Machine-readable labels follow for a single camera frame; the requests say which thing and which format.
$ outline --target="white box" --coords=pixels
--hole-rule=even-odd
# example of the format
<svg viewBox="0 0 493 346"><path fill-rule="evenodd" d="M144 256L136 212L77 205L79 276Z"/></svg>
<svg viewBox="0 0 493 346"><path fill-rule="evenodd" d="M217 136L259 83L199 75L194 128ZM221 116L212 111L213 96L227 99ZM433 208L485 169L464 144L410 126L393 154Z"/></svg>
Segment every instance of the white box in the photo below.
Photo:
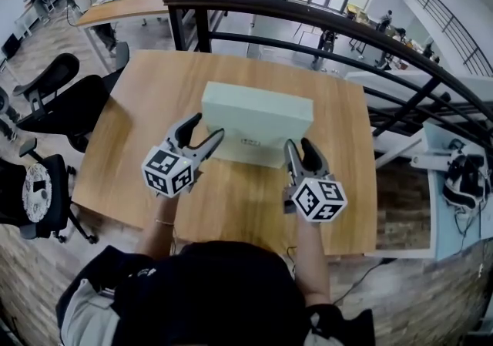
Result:
<svg viewBox="0 0 493 346"><path fill-rule="evenodd" d="M210 132L224 128L213 157L281 168L284 143L299 142L314 121L311 99L250 87L208 82L202 97Z"/></svg>

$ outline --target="office chair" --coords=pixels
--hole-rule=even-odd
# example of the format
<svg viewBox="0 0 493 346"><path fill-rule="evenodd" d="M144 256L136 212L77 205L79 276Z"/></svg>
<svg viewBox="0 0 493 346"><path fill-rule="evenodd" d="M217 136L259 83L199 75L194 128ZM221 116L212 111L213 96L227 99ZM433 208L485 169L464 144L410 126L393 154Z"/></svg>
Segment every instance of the office chair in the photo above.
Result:
<svg viewBox="0 0 493 346"><path fill-rule="evenodd" d="M13 95L23 95L32 113L16 125L24 131L67 136L71 146L81 153L89 144L90 134L98 121L123 68L129 61L126 42L116 45L116 72L103 78L90 75L57 95L59 89L79 72L79 60L72 54L61 54L31 83L14 88ZM53 95L49 101L43 101Z"/></svg>
<svg viewBox="0 0 493 346"><path fill-rule="evenodd" d="M67 227L67 220L70 219L90 244L96 244L97 237L88 235L82 229L70 209L69 174L75 175L75 170L72 167L66 169L63 157L59 154L41 158L35 152L36 145L36 139L27 141L21 146L19 155L30 155L48 170L52 183L52 201L48 212L38 223L28 218L22 203L26 169L22 165L0 159L0 223L18 227L24 239L49 238L53 234L60 243L65 243L66 237L59 235L59 232Z"/></svg>

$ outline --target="desk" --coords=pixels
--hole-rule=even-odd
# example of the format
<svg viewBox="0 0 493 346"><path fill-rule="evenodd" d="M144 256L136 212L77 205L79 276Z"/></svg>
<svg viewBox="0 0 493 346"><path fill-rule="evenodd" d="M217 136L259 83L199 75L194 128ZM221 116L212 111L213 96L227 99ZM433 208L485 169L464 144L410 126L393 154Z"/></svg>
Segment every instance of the desk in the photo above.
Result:
<svg viewBox="0 0 493 346"><path fill-rule="evenodd" d="M110 73L111 70L98 50L89 28L107 22L117 22L125 18L167 17L168 13L168 7L164 5L163 0L118 0L91 7L76 25L83 29L86 34L89 46L99 60L101 67Z"/></svg>
<svg viewBox="0 0 493 346"><path fill-rule="evenodd" d="M34 4L29 2L24 5L24 12L15 20L15 25L18 30L22 33L22 38L25 39L25 33L27 32L29 36L32 36L29 27L34 24L34 22L39 18L38 13L34 8Z"/></svg>
<svg viewBox="0 0 493 346"><path fill-rule="evenodd" d="M375 250L377 186L370 120L361 86L272 62L229 55L139 50L92 133L73 201L143 228L156 206L140 166L177 120L201 110L208 81L268 89L314 100L307 137L326 155L349 200L322 225L326 254ZM206 136L201 123L192 144ZM285 169L210 159L191 194L180 198L176 232L189 241L241 240L286 253L296 246L295 216L283 214Z"/></svg>

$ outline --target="chair armrest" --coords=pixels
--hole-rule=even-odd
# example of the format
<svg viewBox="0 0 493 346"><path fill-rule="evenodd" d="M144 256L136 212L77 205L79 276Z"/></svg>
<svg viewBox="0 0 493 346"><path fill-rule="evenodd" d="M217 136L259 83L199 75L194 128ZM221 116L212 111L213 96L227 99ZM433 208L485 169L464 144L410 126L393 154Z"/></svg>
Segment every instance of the chair armrest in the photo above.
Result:
<svg viewBox="0 0 493 346"><path fill-rule="evenodd" d="M38 147L38 140L36 138L28 139L18 150L18 156L23 157L26 154L30 154L31 152L36 150L36 147Z"/></svg>

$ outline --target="desk leg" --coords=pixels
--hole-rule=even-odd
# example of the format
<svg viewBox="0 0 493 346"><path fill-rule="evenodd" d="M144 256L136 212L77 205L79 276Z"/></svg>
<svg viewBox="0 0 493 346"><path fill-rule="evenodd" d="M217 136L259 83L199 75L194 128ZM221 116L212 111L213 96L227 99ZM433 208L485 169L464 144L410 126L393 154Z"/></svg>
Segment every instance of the desk leg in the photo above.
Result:
<svg viewBox="0 0 493 346"><path fill-rule="evenodd" d="M22 20L22 24L24 25L25 32L27 32L29 36L32 36L31 30L29 29L28 25L25 24L24 20Z"/></svg>
<svg viewBox="0 0 493 346"><path fill-rule="evenodd" d="M108 74L112 72L112 70L109 68L108 64L106 63L106 60L102 56L101 52L98 49L98 46L96 45L96 42L94 42L94 38L92 37L91 32L89 31L90 28L87 29L82 29L82 32L84 36L87 39L87 42L89 44L89 47L92 50L92 53L96 56L96 59L99 61L99 65L101 68Z"/></svg>
<svg viewBox="0 0 493 346"><path fill-rule="evenodd" d="M171 32L171 40L175 43L175 35L173 34L173 27L171 26L171 18L169 16L166 18L168 19L169 32Z"/></svg>

